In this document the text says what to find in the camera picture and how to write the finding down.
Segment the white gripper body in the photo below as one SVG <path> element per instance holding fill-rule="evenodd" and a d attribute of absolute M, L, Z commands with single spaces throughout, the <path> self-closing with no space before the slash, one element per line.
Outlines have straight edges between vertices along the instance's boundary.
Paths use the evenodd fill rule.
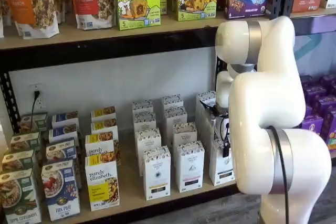
<path fill-rule="evenodd" d="M 219 140 L 229 143 L 229 116 L 221 115 L 215 117 L 214 132 Z"/>

